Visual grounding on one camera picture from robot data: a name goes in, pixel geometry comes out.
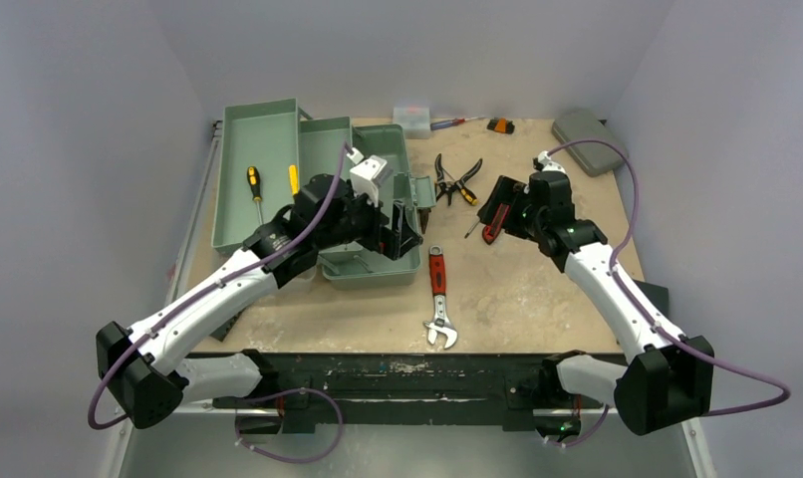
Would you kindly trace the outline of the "black pliers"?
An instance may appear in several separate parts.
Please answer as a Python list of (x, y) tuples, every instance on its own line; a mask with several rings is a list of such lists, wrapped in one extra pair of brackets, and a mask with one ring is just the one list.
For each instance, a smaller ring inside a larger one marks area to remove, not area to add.
[(450, 206), (452, 204), (453, 194), (459, 193), (465, 202), (469, 205), (476, 206), (478, 204), (478, 198), (469, 188), (467, 182), (480, 171), (482, 165), (483, 159), (479, 158), (464, 174), (459, 177), (454, 177), (443, 166), (442, 154), (439, 153), (434, 160), (434, 170), (436, 173), (436, 180), (434, 182), (435, 200), (439, 201), (441, 198), (445, 197), (447, 205)]

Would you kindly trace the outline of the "red black utility knife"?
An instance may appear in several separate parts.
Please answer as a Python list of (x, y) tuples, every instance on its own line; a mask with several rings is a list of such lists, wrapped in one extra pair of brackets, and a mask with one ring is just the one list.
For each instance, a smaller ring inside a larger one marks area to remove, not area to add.
[(482, 229), (481, 237), (487, 245), (492, 245), (500, 235), (503, 228), (503, 223), (509, 216), (509, 210), (510, 206), (508, 204), (501, 203), (496, 209), (492, 220), (489, 221)]

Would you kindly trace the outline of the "black yellow phillips screwdriver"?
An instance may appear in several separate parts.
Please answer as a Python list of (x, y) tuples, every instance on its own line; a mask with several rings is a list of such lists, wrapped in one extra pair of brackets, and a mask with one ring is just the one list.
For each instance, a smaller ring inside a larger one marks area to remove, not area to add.
[(247, 181), (252, 195), (252, 201), (257, 211), (259, 223), (262, 224), (264, 222), (264, 219), (261, 207), (261, 202), (262, 202), (261, 176), (256, 166), (250, 165), (247, 168)]

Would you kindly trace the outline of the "yellow handle screwdriver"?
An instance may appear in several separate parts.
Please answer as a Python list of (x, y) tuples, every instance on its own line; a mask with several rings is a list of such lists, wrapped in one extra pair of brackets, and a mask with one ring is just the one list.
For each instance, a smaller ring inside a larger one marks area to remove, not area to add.
[(288, 168), (288, 177), (290, 188), (293, 195), (296, 195), (301, 188), (300, 185), (300, 176), (299, 176), (299, 169), (298, 166), (295, 164), (291, 164)]

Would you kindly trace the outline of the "green plastic tool box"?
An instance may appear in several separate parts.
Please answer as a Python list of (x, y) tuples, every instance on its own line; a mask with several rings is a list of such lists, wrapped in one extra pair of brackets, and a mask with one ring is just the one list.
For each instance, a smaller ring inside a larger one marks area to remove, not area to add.
[(261, 176), (263, 219), (271, 219), (292, 202), (289, 166), (298, 166), (300, 183), (332, 174), (344, 144), (388, 162), (393, 172), (380, 189), (382, 211), (391, 216), (393, 202), (401, 200), (410, 226), (419, 232), (417, 210), (433, 207), (435, 194), (429, 177), (413, 175), (402, 128), (392, 123), (355, 126), (348, 117), (313, 119), (291, 98), (225, 108), (212, 248), (229, 256), (260, 225), (247, 181), (250, 165)]

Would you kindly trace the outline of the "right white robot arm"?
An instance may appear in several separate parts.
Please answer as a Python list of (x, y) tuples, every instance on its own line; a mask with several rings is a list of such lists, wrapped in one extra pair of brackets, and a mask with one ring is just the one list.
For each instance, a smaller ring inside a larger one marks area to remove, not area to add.
[(499, 176), (477, 216), (535, 243), (589, 298), (624, 353), (623, 365), (581, 351), (545, 359), (538, 390), (546, 402), (587, 396), (615, 408), (637, 435), (709, 412), (712, 345), (674, 325), (630, 277), (600, 227), (578, 217), (559, 163), (540, 156), (526, 181)]

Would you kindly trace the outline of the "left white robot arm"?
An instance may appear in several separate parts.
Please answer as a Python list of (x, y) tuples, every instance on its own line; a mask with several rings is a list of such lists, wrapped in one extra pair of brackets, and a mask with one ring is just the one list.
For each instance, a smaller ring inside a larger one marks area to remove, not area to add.
[(344, 145), (333, 175), (317, 174), (206, 279), (160, 311), (124, 327), (116, 322), (96, 334), (100, 383), (88, 423), (109, 392), (134, 427), (152, 427), (180, 405), (241, 397), (262, 407), (275, 397), (276, 380), (249, 353), (191, 358), (201, 341), (261, 298), (272, 296), (314, 269), (322, 251), (358, 243), (392, 261), (422, 242), (397, 200), (387, 216), (380, 189), (393, 177), (387, 161)]

